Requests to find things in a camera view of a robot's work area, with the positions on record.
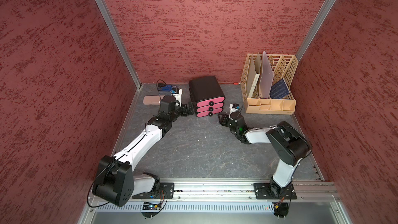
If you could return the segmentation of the black pink drawer cabinet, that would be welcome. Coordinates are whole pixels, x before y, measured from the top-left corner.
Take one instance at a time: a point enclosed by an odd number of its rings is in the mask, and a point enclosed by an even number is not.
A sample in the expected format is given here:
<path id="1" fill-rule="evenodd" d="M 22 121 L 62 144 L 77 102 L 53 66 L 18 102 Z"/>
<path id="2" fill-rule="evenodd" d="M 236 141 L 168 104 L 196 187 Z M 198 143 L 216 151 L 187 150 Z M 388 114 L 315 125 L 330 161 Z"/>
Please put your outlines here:
<path id="1" fill-rule="evenodd" d="M 205 76 L 189 81 L 189 92 L 198 118 L 213 116 L 223 111 L 226 99 L 215 76 Z"/>

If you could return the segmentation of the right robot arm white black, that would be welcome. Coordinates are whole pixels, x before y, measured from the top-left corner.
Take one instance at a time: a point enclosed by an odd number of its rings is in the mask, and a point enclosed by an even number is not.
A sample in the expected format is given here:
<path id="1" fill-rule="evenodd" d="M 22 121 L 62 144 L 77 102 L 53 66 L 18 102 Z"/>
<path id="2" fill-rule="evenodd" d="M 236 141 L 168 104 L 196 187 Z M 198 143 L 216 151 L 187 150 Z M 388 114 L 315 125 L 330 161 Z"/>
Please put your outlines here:
<path id="1" fill-rule="evenodd" d="M 283 121 L 266 128 L 249 128 L 240 112 L 218 114 L 219 123 L 243 144 L 271 144 L 279 157 L 267 188 L 268 195 L 282 198 L 293 190 L 293 174 L 299 163 L 312 152 L 308 138 Z"/>

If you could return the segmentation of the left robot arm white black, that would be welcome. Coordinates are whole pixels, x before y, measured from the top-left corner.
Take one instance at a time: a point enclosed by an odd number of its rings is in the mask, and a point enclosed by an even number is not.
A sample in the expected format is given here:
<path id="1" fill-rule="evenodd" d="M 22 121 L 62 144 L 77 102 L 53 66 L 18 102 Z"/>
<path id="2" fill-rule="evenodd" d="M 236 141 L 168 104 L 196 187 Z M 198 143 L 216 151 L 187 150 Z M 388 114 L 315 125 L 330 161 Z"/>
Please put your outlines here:
<path id="1" fill-rule="evenodd" d="M 143 131 L 121 151 L 99 161 L 91 193 L 118 207 L 136 195 L 160 194 L 156 176 L 134 175 L 134 169 L 150 148 L 167 134 L 178 117 L 194 113 L 192 102 L 181 104 L 174 96 L 164 96 L 160 100 L 158 114 L 145 123 Z"/>

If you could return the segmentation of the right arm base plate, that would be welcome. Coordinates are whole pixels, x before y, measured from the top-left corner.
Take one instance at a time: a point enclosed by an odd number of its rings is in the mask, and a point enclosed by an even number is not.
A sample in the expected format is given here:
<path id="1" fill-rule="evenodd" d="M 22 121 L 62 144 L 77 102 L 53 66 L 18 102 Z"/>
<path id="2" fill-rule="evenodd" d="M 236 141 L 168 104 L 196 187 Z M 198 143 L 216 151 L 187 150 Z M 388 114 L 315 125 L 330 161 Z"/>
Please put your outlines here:
<path id="1" fill-rule="evenodd" d="M 286 187 L 280 187 L 276 183 L 254 183 L 253 186 L 257 200 L 297 199 L 293 183 Z"/>

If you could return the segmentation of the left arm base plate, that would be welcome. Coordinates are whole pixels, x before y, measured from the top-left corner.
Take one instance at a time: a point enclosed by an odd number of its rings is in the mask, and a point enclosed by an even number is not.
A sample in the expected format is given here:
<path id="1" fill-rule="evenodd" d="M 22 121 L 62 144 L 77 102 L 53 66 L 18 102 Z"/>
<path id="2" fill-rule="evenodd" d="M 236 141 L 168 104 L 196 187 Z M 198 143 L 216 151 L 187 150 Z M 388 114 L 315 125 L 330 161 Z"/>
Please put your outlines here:
<path id="1" fill-rule="evenodd" d="M 174 195 L 174 183 L 161 183 L 155 182 L 154 187 L 145 193 L 132 196 L 132 199 L 145 199 L 145 200 L 166 200 L 172 199 Z"/>

